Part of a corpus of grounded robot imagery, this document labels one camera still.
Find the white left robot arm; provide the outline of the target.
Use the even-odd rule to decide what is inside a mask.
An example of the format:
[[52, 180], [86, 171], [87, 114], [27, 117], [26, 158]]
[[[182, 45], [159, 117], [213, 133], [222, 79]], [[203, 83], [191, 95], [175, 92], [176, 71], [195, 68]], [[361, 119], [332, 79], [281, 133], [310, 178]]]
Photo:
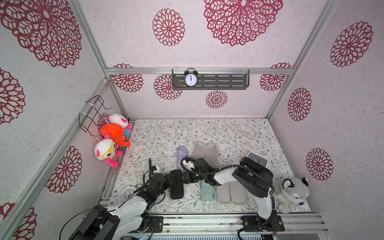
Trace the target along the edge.
[[148, 211], [158, 197], [173, 185], [170, 174], [154, 173], [123, 204], [105, 208], [97, 205], [69, 237], [70, 240], [119, 240], [132, 231], [144, 231], [149, 225]]

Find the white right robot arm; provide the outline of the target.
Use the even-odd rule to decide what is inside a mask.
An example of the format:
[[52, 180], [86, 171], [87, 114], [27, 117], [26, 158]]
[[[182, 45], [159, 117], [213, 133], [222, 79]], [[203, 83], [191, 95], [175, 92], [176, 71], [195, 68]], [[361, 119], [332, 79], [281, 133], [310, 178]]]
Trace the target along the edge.
[[204, 181], [211, 186], [221, 186], [237, 182], [249, 193], [256, 197], [258, 218], [261, 226], [268, 224], [276, 218], [275, 200], [273, 193], [274, 174], [264, 165], [255, 160], [243, 157], [237, 165], [228, 165], [213, 169], [203, 158], [183, 158], [181, 167], [187, 173], [185, 183], [193, 180]]

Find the black umbrella case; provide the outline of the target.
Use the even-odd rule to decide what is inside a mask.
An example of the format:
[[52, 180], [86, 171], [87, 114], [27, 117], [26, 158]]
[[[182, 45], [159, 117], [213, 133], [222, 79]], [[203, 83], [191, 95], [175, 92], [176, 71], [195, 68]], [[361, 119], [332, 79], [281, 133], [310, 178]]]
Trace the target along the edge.
[[183, 173], [181, 170], [170, 172], [172, 185], [170, 187], [170, 198], [172, 200], [182, 199], [184, 197]]

